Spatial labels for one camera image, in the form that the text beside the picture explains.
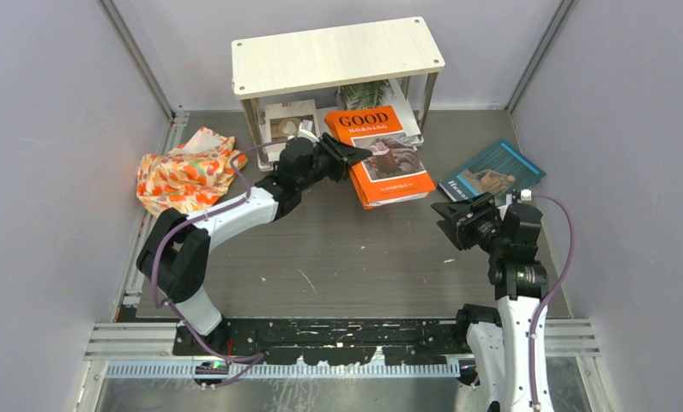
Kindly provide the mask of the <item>orange good morning book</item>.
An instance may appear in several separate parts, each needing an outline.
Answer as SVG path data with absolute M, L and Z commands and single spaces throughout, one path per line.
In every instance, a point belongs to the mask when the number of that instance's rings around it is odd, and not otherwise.
M 350 172 L 364 209 L 424 198 L 435 190 L 392 106 L 332 111 L 324 122 L 340 142 L 371 153 Z

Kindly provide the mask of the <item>afternoon tea book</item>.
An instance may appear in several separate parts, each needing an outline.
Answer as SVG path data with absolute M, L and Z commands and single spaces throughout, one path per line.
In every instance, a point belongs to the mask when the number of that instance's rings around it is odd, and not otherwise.
M 317 107 L 314 100 L 296 100 L 266 106 L 262 127 L 264 142 L 278 142 L 297 136 L 299 130 L 318 136 Z

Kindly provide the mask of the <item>palm leaf cover book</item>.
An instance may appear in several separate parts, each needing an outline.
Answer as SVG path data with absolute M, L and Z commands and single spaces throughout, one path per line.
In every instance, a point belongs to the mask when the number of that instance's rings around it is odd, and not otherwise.
M 417 118 L 397 79 L 355 83 L 340 86 L 335 92 L 341 109 L 363 110 L 392 106 L 406 134 L 407 144 L 421 146 L 424 137 Z

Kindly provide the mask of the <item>white grey cover book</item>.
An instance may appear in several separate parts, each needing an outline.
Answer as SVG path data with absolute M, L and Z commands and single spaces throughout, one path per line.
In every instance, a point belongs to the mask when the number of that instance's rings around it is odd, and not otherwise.
M 344 95 L 342 88 L 338 88 L 335 92 L 335 98 L 337 105 L 346 110 L 365 110 L 380 106 L 391 106 L 404 130 L 406 137 L 403 141 L 408 145 L 419 147 L 424 143 L 423 134 L 412 107 L 398 86 L 397 82 L 390 81 L 388 87 L 381 94 L 373 90 L 371 94 Z

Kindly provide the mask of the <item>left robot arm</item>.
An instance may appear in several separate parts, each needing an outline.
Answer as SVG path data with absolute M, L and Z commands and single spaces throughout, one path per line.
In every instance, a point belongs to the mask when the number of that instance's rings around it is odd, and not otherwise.
M 175 208 L 161 212 L 136 259 L 136 268 L 150 280 L 153 302 L 170 307 L 195 344 L 218 355 L 230 331 L 204 288 L 210 252 L 251 228 L 280 220 L 309 187 L 324 179 L 348 179 L 351 168 L 371 156 L 370 150 L 329 134 L 298 135 L 286 142 L 272 171 L 247 184 L 243 194 L 189 214 Z

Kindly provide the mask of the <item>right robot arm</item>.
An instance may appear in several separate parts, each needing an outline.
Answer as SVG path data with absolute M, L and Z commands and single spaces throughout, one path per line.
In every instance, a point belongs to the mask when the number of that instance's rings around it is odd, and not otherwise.
M 519 194 L 499 207 L 486 193 L 434 203 L 437 225 L 460 251 L 488 256 L 496 305 L 466 304 L 456 315 L 455 344 L 473 353 L 489 411 L 551 411 L 544 322 L 549 281 L 537 259 L 542 213 Z

